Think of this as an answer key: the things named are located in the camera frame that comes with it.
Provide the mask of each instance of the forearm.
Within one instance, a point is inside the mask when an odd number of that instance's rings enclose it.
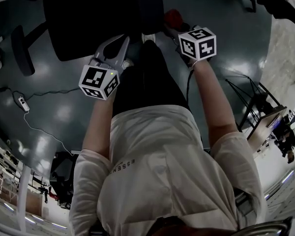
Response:
[[[212,70],[204,60],[194,65],[194,75],[198,84],[206,123],[209,142],[212,147],[222,136],[237,131],[231,106]]]
[[[83,149],[95,151],[107,159],[109,159],[113,102],[112,96],[107,101],[97,100],[95,102],[83,141]]]

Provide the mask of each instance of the red object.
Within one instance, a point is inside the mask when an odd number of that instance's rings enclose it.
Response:
[[[182,16],[176,9],[167,11],[164,15],[164,21],[168,27],[173,29],[180,29],[183,23]]]

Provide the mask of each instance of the white cable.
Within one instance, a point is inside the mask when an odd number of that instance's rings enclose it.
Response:
[[[45,133],[45,134],[47,134],[47,135],[53,137],[56,141],[58,141],[58,142],[60,142],[60,143],[62,144],[62,146],[64,147],[64,149],[65,149],[65,150],[66,150],[71,156],[73,156],[73,155],[71,154],[71,152],[68,151],[68,150],[65,148],[63,142],[60,141],[60,140],[58,140],[58,139],[57,139],[56,137],[54,137],[52,134],[49,134],[49,133],[45,132],[45,131],[42,130],[42,129],[38,129],[38,128],[33,128],[33,127],[31,127],[30,124],[28,123],[28,121],[25,119],[25,116],[26,116],[28,113],[29,113],[29,112],[27,112],[27,113],[24,114],[24,121],[27,123],[27,125],[28,125],[31,129],[41,131],[41,132],[43,132],[43,133]]]

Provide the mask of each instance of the dark gray floor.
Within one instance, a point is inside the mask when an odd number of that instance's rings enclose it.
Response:
[[[266,59],[269,44],[271,16],[262,6],[258,6],[257,13],[246,12],[241,0],[164,0],[165,11],[171,8],[178,9],[190,25],[208,27],[217,35],[218,55],[212,58],[211,65],[236,119],[240,120],[244,105],[224,80],[228,78],[247,89],[250,87],[248,81],[237,77],[238,72],[250,76],[256,82],[260,80],[260,64]],[[24,77],[18,69],[9,35],[17,25],[22,25],[27,34],[42,22],[44,13],[41,0],[8,0],[0,3],[0,36],[5,38],[1,44],[5,56],[4,67],[0,70],[0,87],[9,86],[26,96],[34,92],[77,87],[82,67],[89,58],[59,61],[48,32],[29,49],[36,73]],[[185,94],[189,71],[175,52],[175,45],[162,33],[157,35],[157,45],[164,54],[171,75]],[[62,140],[67,149],[80,150],[93,103],[93,99],[80,91],[35,96],[28,101],[30,113],[26,118],[33,127],[42,128]],[[206,123],[193,78],[189,105],[206,147]],[[0,126],[12,140],[13,153],[35,171],[48,177],[54,154],[63,150],[62,145],[48,135],[29,129],[23,115],[14,105],[8,91],[0,93]]]

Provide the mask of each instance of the wooden panel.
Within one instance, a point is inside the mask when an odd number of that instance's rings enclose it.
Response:
[[[265,140],[270,136],[273,128],[267,128],[267,126],[273,121],[273,119],[280,114],[283,116],[286,107],[278,107],[272,114],[263,116],[259,119],[253,131],[248,137],[248,143],[252,150],[255,152],[257,149],[265,142]]]

